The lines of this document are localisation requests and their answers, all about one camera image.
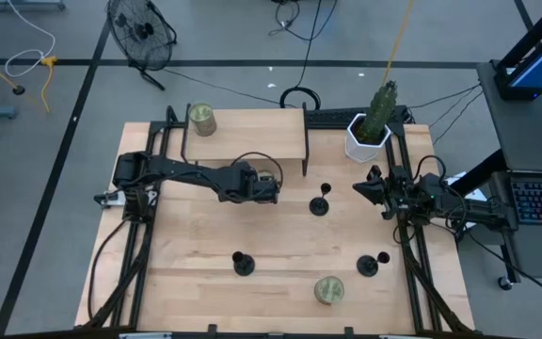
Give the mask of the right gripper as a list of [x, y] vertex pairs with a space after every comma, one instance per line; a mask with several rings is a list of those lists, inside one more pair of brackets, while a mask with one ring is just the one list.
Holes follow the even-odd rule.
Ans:
[[408, 199], [410, 179], [407, 170], [403, 166], [392, 166], [388, 176], [383, 178], [380, 167], [373, 165], [367, 179], [366, 182], [353, 184], [353, 188], [369, 202], [385, 207], [381, 213], [383, 219], [394, 218]]

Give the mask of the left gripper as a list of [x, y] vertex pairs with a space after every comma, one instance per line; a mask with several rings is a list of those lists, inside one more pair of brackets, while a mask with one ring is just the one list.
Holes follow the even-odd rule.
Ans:
[[[252, 200], [253, 183], [257, 181], [256, 170], [248, 162], [237, 162], [222, 167], [218, 198], [221, 202], [242, 203]], [[280, 184], [272, 182], [265, 185], [257, 194], [257, 203], [277, 203]]]

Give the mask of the black metal candlestick holder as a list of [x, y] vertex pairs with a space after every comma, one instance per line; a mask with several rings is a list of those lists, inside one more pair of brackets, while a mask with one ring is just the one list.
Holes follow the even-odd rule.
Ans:
[[385, 251], [381, 251], [376, 257], [361, 255], [356, 263], [357, 271], [364, 277], [373, 277], [378, 272], [379, 265], [388, 263], [390, 259], [390, 255]]
[[234, 271], [240, 276], [250, 275], [255, 268], [254, 259], [241, 251], [236, 251], [232, 254], [232, 262]]
[[309, 203], [310, 212], [317, 216], [324, 216], [329, 210], [329, 203], [326, 199], [326, 195], [331, 191], [331, 184], [323, 183], [320, 186], [321, 195], [311, 199]]

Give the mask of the wooden shelf with black legs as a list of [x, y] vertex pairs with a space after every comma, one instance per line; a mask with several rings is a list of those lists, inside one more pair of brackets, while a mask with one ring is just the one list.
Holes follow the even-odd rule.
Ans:
[[214, 109], [216, 131], [199, 136], [189, 120], [189, 105], [180, 155], [185, 162], [257, 159], [299, 160], [308, 171], [309, 132], [305, 108]]

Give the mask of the green cactus plant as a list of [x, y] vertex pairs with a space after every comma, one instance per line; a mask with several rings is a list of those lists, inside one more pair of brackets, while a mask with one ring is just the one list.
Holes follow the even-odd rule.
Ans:
[[369, 145], [379, 145], [385, 135], [385, 125], [396, 106], [398, 96], [395, 81], [388, 81], [379, 88], [370, 103], [370, 112], [357, 128], [356, 136], [359, 141]]

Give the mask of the white paper sheet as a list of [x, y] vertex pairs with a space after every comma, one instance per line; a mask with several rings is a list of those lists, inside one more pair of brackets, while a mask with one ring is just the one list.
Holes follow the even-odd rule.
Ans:
[[[467, 173], [465, 171], [462, 171], [462, 172], [459, 172], [453, 176], [450, 176], [447, 178], [447, 183], [449, 185], [453, 184], [454, 182], [458, 181], [459, 179], [461, 179], [463, 176], [465, 176]], [[470, 193], [468, 193], [466, 196], [465, 196], [466, 199], [470, 199], [470, 200], [475, 200], [475, 201], [482, 201], [482, 202], [485, 202], [486, 201], [486, 196], [484, 195], [484, 193], [479, 189], [479, 188], [475, 188], [473, 191], [471, 191]]]

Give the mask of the grey equipment cart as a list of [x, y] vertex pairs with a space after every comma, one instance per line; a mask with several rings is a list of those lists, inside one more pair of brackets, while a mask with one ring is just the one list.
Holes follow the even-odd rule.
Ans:
[[[508, 169], [502, 188], [512, 199], [512, 182], [542, 185], [542, 95], [530, 102], [502, 99], [490, 63], [476, 66], [486, 104]], [[542, 278], [542, 222], [520, 221], [513, 243], [518, 267]]]

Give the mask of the black floor fan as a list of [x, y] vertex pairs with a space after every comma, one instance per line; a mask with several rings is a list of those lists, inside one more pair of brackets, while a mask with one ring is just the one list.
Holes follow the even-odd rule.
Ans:
[[160, 90], [166, 88], [149, 72], [163, 70], [170, 62], [177, 32], [152, 0], [108, 0], [106, 23], [130, 68]]

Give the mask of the black monitor stand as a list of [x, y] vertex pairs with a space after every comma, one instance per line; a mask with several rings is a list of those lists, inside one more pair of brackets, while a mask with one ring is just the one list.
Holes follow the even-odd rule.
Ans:
[[510, 52], [494, 67], [494, 81], [500, 96], [505, 101], [532, 101], [542, 93], [527, 89], [512, 89], [509, 82], [526, 66], [531, 57], [535, 57], [542, 50], [542, 17], [535, 23], [523, 38], [510, 50]]

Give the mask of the black metal rig frame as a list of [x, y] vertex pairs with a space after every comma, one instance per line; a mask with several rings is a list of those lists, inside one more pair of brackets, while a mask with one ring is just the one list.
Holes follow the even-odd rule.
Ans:
[[[128, 122], [120, 153], [162, 153], [180, 162], [185, 123]], [[135, 273], [108, 324], [139, 331], [215, 330], [224, 332], [404, 334], [445, 329], [446, 321], [407, 272], [395, 241], [394, 221], [354, 189], [368, 166], [344, 152], [346, 128], [316, 129], [308, 123], [310, 156], [302, 174], [299, 160], [263, 154], [248, 159], [258, 170], [283, 178], [274, 204], [220, 202], [210, 189], [176, 182], [159, 184], [156, 205], [145, 224], [129, 223], [119, 207], [102, 214], [88, 274], [77, 311], [78, 324], [96, 322], [131, 262]], [[310, 212], [320, 186], [331, 184], [328, 212]], [[232, 254], [255, 261], [254, 271], [240, 276]], [[391, 259], [373, 277], [357, 271], [361, 255]], [[340, 303], [319, 302], [313, 289], [324, 277], [344, 285]]]

